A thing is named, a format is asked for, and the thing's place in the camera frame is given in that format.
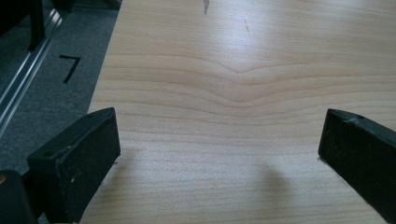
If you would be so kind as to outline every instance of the table surface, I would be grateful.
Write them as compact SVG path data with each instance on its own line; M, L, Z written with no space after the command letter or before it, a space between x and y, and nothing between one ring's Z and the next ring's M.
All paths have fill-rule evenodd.
M328 108L396 130L395 21L395 1L124 0L90 108L116 108L121 156L81 223L384 223L318 143Z

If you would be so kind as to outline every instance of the black object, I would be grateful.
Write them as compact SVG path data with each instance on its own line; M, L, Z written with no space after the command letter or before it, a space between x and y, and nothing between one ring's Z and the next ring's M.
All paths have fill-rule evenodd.
M32 26L32 38L29 50L35 50L45 37L43 3L42 0L30 0L30 23Z
M0 36L29 14L28 0L1 1Z
M396 223L396 132L329 109L318 154L387 222Z
M74 0L51 0L52 4L57 10L71 11L75 1Z
M9 206L1 207L0 223L36 223L43 212L49 222L79 222L119 155L114 108L84 116L28 157L30 170L22 181L16 172L0 172L1 206Z

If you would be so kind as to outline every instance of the black marking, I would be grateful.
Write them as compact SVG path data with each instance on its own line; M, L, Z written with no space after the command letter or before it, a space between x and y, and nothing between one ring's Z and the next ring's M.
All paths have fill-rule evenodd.
M80 57L66 56L66 55L62 55L62 54L59 55L59 58L75 60L73 66L70 68L69 74L67 74L67 77L64 79L64 83L67 83L67 82L69 81L70 77L73 76L73 73L75 72L76 67L77 67L77 65L78 65L78 63L79 63L79 60L80 60L81 58L80 58Z
M209 0L204 0L204 4L205 4L205 11L204 11L204 13L205 13L205 15L206 15L207 9L209 8Z

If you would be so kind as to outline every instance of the wooden table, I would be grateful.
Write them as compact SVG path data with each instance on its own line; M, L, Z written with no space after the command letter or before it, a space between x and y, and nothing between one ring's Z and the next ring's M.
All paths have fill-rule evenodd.
M395 1L124 0L90 109L116 108L121 156L81 223L384 223L318 143L330 107L396 130L395 21Z

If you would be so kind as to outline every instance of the floor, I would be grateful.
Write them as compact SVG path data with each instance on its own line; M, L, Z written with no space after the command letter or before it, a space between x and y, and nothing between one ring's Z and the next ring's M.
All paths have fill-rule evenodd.
M48 17L52 4L43 5ZM76 1L0 138L0 170L25 173L30 153L87 113L117 15L101 1ZM0 92L26 56L29 26L26 18L0 37ZM80 58L67 82L75 61L61 55ZM47 223L44 217L39 222Z

